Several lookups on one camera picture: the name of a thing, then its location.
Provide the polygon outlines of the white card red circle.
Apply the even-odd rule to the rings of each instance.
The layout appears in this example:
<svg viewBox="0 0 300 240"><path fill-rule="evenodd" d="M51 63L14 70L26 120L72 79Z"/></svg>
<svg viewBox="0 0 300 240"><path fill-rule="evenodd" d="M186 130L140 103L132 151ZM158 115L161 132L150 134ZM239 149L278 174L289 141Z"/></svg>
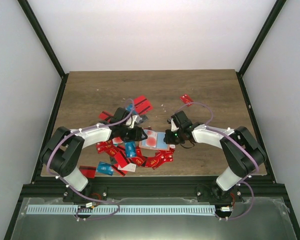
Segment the white card red circle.
<svg viewBox="0 0 300 240"><path fill-rule="evenodd" d="M149 148L155 148L157 146L158 133L153 130L147 130L147 139L145 140L145 146Z"/></svg>

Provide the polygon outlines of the pink card holder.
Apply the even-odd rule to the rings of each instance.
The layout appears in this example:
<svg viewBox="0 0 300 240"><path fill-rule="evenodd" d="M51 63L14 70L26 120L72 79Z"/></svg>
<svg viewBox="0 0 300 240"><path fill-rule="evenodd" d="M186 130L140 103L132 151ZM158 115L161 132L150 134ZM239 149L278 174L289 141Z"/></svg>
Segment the pink card holder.
<svg viewBox="0 0 300 240"><path fill-rule="evenodd" d="M164 132L157 132L150 129L144 129L144 132L147 135L147 139L144 139L139 142L139 147L141 149L168 151L170 149L176 148L174 144L167 144L164 142L164 138L165 138Z"/></svg>

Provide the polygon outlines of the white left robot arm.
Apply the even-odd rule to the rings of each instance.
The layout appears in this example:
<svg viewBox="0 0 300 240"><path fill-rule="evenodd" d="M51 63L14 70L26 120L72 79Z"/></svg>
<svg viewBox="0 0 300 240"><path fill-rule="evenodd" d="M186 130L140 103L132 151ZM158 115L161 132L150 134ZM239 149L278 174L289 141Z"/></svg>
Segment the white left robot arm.
<svg viewBox="0 0 300 240"><path fill-rule="evenodd" d="M119 107L113 116L108 116L95 125L68 129L58 127L39 155L47 171L75 189L79 201L87 202L92 196L89 181L77 167L82 149L97 143L121 138L125 142L146 140L145 131L135 125L137 117L132 111Z"/></svg>

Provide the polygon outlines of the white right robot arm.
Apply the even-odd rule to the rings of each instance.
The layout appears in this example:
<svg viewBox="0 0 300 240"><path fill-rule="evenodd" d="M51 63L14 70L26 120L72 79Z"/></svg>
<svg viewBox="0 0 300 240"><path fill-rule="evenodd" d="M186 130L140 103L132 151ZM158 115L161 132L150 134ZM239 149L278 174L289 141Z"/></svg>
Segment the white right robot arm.
<svg viewBox="0 0 300 240"><path fill-rule="evenodd" d="M193 123L184 111L176 112L167 121L164 142L172 145L206 144L223 151L228 167L215 180L213 198L219 202L230 196L230 189L249 175L259 172L267 154L251 132L244 126L236 129L217 128L204 123Z"/></svg>

